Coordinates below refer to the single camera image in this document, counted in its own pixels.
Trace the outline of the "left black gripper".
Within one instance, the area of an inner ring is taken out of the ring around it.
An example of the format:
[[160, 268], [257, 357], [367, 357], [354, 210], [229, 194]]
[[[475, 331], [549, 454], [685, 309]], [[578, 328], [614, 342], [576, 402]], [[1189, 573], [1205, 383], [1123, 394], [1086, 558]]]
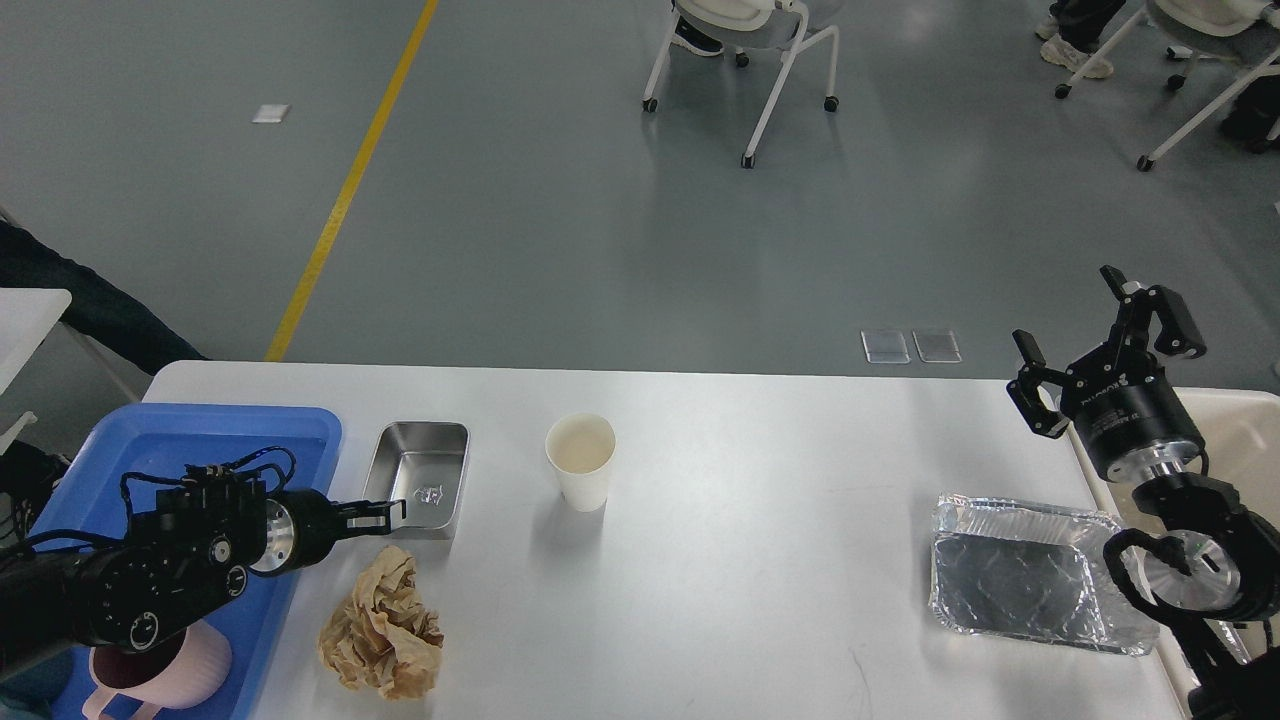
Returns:
[[335, 503], [315, 489], [284, 491], [265, 501], [265, 546], [250, 565], [259, 577], [280, 577], [321, 562], [338, 541], [389, 536], [406, 519], [403, 500]]

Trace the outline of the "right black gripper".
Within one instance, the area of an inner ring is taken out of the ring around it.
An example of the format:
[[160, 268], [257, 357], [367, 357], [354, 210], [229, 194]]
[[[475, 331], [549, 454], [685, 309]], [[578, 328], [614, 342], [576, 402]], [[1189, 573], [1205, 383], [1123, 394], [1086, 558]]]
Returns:
[[[1147, 350], [1151, 325], [1158, 325], [1155, 350], [1165, 357], [1202, 357], [1207, 345], [1179, 292], [1129, 281], [1111, 265], [1100, 274], [1117, 301], [1103, 345], [1065, 373], [1048, 366], [1030, 332], [1015, 329], [1021, 366], [1006, 391], [1034, 434], [1057, 439], [1071, 421], [1097, 477], [1137, 482], [1139, 466], [1188, 464], [1206, 448], [1164, 364]], [[1042, 397], [1044, 384], [1062, 389], [1061, 411]]]

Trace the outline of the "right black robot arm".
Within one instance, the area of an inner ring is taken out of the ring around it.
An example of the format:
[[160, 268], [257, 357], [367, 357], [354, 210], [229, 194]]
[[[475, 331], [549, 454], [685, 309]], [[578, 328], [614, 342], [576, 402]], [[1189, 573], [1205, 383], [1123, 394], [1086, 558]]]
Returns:
[[1194, 719], [1275, 719], [1277, 648], [1240, 661], [1215, 625], [1270, 629], [1279, 605], [1277, 529], [1239, 491], [1193, 462], [1208, 461], [1204, 437], [1170, 386], [1164, 360], [1202, 357], [1206, 343], [1179, 292], [1100, 270], [1117, 301], [1105, 341], [1065, 369], [1051, 368], [1032, 333], [1015, 331], [1021, 368], [1007, 395], [1029, 429], [1071, 432], [1094, 474], [1132, 486], [1135, 507], [1164, 527], [1130, 528], [1103, 546], [1120, 594], [1167, 628], [1197, 687]]

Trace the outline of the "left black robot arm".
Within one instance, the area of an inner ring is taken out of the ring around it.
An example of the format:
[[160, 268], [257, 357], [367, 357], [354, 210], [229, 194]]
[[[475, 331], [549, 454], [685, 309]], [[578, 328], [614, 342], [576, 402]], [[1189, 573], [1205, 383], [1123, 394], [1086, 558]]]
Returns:
[[335, 502], [294, 488], [260, 448], [182, 477], [122, 474], [125, 532], [46, 530], [3, 550], [3, 675], [73, 646], [156, 650], [238, 600], [251, 577], [321, 562], [340, 541], [388, 536], [403, 500]]

